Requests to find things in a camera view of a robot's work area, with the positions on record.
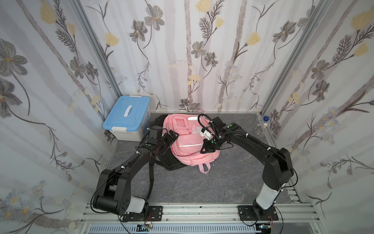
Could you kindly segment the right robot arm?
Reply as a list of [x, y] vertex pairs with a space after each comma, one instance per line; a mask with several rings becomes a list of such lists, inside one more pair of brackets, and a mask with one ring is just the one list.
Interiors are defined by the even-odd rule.
[[260, 193], [252, 204], [252, 214], [256, 220], [265, 217], [275, 204], [276, 198], [288, 181], [294, 176], [290, 153], [285, 148], [277, 149], [260, 141], [235, 123], [217, 125], [213, 121], [203, 127], [205, 136], [202, 154], [222, 150], [224, 143], [235, 144], [249, 152], [263, 166], [264, 182]]

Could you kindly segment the pink backpack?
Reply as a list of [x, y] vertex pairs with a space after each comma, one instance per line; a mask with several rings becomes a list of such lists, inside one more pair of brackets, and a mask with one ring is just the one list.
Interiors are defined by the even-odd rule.
[[[208, 174], [211, 163], [219, 157], [220, 151], [210, 154], [200, 153], [203, 140], [206, 138], [200, 135], [202, 128], [197, 117], [198, 115], [171, 114], [165, 118], [163, 127], [179, 134], [178, 139], [170, 147], [173, 155], [184, 165], [198, 166], [200, 172]], [[200, 120], [203, 124], [207, 124], [203, 117]]]

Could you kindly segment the black backpack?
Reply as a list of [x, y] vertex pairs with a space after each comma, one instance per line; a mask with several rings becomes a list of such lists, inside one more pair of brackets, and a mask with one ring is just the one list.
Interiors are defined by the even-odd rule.
[[155, 159], [149, 163], [149, 175], [150, 175], [150, 187], [147, 194], [147, 200], [150, 198], [153, 185], [154, 185], [154, 164], [164, 167], [167, 171], [174, 171], [186, 167], [181, 163], [168, 148], [163, 154], [157, 156], [158, 160]]

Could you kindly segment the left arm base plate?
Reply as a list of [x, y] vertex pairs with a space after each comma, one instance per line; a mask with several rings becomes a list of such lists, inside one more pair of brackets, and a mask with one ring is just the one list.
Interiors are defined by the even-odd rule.
[[151, 221], [160, 222], [163, 216], [163, 206], [145, 206], [140, 213], [125, 213], [120, 217], [123, 222]]

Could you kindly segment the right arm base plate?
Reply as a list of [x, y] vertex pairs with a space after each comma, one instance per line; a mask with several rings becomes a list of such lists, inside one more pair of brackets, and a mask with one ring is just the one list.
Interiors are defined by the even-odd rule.
[[263, 210], [260, 206], [239, 205], [237, 206], [241, 221], [278, 221], [278, 213], [274, 206]]

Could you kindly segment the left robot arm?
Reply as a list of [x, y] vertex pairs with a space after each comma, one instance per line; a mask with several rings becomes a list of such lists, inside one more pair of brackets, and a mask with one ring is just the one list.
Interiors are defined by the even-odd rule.
[[[135, 153], [120, 166], [100, 173], [97, 187], [90, 201], [91, 210], [99, 214], [128, 213], [141, 214], [147, 212], [147, 201], [152, 193], [154, 177], [153, 166], [156, 157], [167, 150], [178, 139], [179, 134], [164, 128], [152, 127], [136, 147]], [[149, 165], [150, 188], [147, 197], [139, 198], [131, 195], [131, 181], [145, 166]]]

